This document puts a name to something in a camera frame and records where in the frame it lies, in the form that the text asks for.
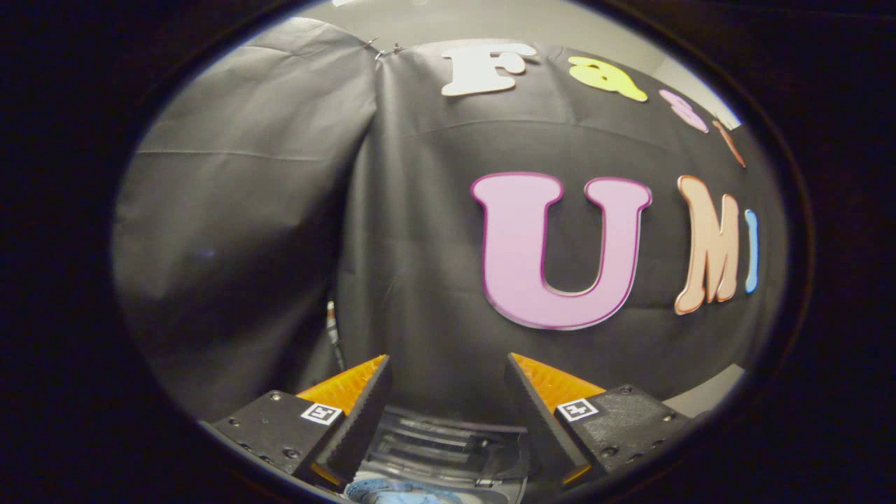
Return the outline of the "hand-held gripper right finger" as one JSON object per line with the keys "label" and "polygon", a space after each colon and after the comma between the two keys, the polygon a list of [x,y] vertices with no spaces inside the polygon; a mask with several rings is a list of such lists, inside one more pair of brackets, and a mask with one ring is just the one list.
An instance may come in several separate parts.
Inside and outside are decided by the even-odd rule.
{"label": "hand-held gripper right finger", "polygon": [[639,387],[605,389],[517,352],[507,355],[505,383],[540,475],[561,491],[630,472],[692,428],[692,417]]}

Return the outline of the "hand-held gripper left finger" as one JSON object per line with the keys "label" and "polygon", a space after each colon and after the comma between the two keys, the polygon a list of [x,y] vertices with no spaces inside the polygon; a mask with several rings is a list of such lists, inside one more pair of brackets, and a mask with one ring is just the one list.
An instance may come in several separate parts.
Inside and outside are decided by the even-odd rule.
{"label": "hand-held gripper left finger", "polygon": [[381,355],[301,393],[263,393],[209,427],[279,472],[342,491],[365,458],[392,383],[390,358]]}

